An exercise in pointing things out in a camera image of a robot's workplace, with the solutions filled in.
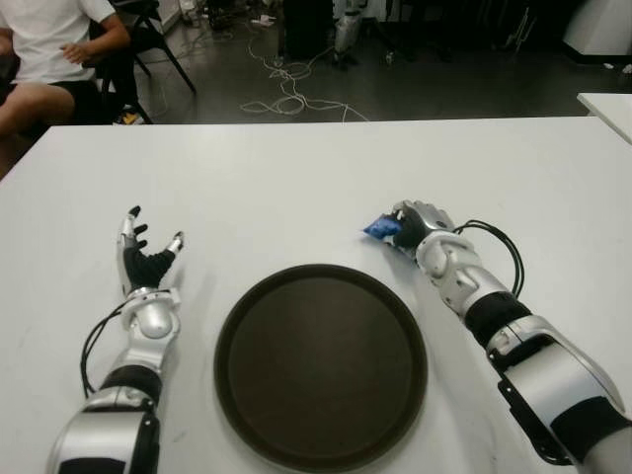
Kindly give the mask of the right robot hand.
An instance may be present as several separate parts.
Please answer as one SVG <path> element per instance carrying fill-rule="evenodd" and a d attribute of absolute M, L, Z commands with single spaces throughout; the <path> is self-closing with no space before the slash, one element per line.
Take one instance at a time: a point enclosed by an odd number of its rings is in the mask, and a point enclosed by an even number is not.
<path fill-rule="evenodd" d="M 455 229 L 444 210 L 420 200 L 397 202 L 393 206 L 393 213 L 401 225 L 401 230 L 393 237 L 393 244 L 400 249 L 416 250 L 431 233 L 452 232 Z"/>

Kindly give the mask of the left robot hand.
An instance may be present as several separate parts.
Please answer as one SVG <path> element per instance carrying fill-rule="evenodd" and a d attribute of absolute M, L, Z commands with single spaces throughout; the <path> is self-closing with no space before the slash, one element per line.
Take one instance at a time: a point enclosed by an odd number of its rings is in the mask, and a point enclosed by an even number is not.
<path fill-rule="evenodd" d="M 147 241 L 139 239 L 139 235 L 148 229 L 148 225 L 135 224 L 140 212 L 141 206 L 136 205 L 126 213 L 117 237 L 118 277 L 125 297 L 142 288 L 158 289 L 161 280 L 185 246 L 185 234 L 179 231 L 162 251 L 144 253 Z"/>

